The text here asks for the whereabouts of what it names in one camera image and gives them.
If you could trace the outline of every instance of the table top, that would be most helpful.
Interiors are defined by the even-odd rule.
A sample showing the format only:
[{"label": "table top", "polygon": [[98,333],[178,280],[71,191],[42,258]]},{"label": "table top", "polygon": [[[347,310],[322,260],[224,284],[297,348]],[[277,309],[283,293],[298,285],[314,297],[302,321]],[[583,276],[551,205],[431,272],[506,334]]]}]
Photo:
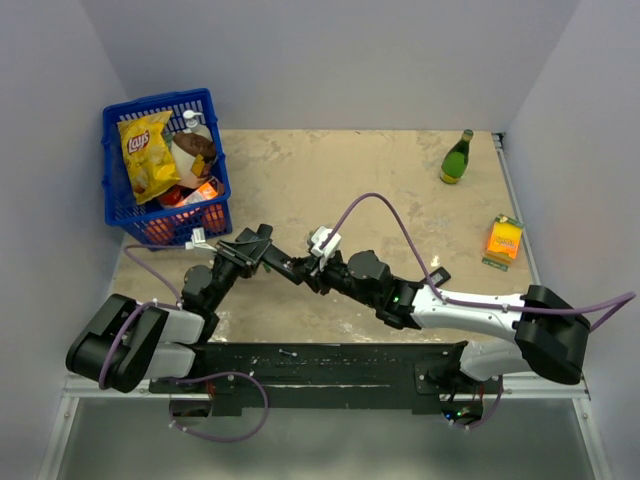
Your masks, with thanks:
[{"label": "table top", "polygon": [[[274,227],[276,246],[291,256],[304,256],[310,230],[334,225],[357,196],[379,192],[398,210],[427,266],[442,265],[451,273],[443,288],[504,295],[524,293],[532,281],[524,249],[508,272],[481,261],[495,216],[513,216],[489,132],[475,133],[469,167],[457,185],[443,183],[438,172],[460,132],[229,130],[221,136],[232,186],[234,233],[229,239],[245,227],[255,230],[267,223]],[[423,277],[393,216],[379,200],[362,202],[340,234],[345,260],[373,249],[394,275]],[[135,253],[178,289],[186,270],[210,260],[207,253],[196,251]],[[113,291],[139,301],[158,298],[173,303],[166,287],[124,256]],[[249,280],[239,279],[217,313],[220,323],[212,341],[402,343],[486,338],[450,329],[394,330],[371,309],[345,296],[331,292],[323,297],[264,269]]]}]

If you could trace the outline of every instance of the yellow chip bag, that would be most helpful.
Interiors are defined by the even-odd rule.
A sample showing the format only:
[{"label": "yellow chip bag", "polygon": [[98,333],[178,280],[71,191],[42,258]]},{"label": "yellow chip bag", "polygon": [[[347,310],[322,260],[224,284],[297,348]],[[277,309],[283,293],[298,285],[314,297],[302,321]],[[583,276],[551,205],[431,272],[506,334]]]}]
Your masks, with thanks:
[{"label": "yellow chip bag", "polygon": [[180,181],[180,173],[162,138],[171,110],[118,122],[122,156],[136,203],[163,194]]}]

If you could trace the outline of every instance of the blue plastic basket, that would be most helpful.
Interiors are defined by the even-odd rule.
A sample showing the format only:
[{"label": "blue plastic basket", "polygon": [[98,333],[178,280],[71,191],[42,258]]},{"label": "blue plastic basket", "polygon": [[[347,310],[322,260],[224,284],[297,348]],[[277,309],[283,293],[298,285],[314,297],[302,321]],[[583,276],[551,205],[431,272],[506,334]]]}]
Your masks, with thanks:
[{"label": "blue plastic basket", "polygon": [[[163,209],[157,201],[137,205],[122,158],[117,123],[163,110],[172,110],[174,114],[167,124],[167,129],[178,132],[185,128],[182,112],[188,109],[204,113],[204,120],[201,121],[211,130],[218,151],[218,160],[211,169],[211,173],[224,184],[224,195],[170,210]],[[111,105],[104,109],[102,118],[104,127],[102,186],[105,194],[105,221],[108,225],[122,227],[141,243],[156,245],[184,244],[191,238],[191,231],[197,227],[204,227],[208,237],[231,233],[231,215],[228,205],[231,185],[220,142],[218,119],[213,110],[209,90],[200,88],[185,92],[171,92]]]}]

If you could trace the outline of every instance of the green glass bottle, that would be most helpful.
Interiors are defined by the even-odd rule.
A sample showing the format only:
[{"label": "green glass bottle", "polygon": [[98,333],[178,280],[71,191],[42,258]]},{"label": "green glass bottle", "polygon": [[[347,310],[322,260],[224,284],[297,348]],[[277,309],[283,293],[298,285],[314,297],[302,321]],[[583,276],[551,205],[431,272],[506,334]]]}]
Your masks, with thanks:
[{"label": "green glass bottle", "polygon": [[462,138],[456,143],[442,161],[440,178],[445,183],[458,183],[469,164],[469,142],[473,138],[471,130],[465,130]]}]

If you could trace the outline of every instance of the white wall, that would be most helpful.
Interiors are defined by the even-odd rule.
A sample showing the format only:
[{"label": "white wall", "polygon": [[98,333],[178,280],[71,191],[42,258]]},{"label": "white wall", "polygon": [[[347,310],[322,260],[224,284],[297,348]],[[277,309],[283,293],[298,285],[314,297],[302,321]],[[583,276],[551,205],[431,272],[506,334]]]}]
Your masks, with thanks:
[{"label": "white wall", "polygon": [[131,97],[226,128],[504,131],[578,0],[81,0]]},{"label": "white wall", "polygon": [[[506,136],[541,277],[574,305],[640,289],[639,25],[637,0],[582,0]],[[636,300],[587,351],[618,479],[640,475],[639,363]]]},{"label": "white wall", "polygon": [[0,44],[0,477],[22,480],[113,272],[100,116],[125,94],[77,0],[3,2]]}]

